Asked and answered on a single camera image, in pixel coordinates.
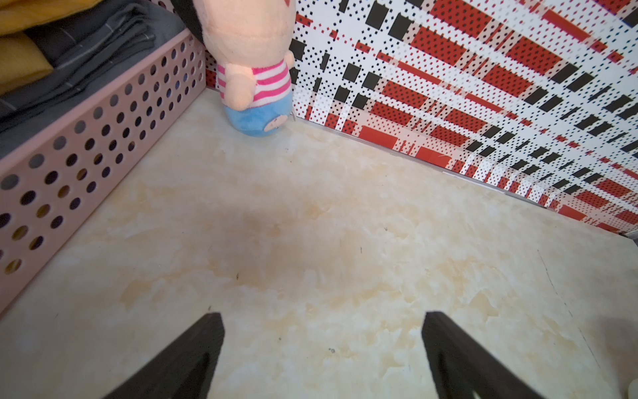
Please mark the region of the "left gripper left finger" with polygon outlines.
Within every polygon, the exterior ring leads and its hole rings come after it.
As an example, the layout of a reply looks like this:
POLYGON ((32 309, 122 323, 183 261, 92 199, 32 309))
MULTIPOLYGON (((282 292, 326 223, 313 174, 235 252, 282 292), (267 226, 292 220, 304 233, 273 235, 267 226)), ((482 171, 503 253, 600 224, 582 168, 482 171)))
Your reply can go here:
POLYGON ((206 398, 224 343, 219 313, 204 314, 108 398, 206 398))

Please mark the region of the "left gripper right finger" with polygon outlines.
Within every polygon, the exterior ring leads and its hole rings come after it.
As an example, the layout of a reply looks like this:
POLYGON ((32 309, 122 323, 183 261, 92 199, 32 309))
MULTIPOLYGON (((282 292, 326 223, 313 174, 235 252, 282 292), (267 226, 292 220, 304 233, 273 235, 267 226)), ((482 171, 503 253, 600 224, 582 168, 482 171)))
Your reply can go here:
POLYGON ((540 398, 446 314, 425 314, 421 337, 439 398, 540 398))

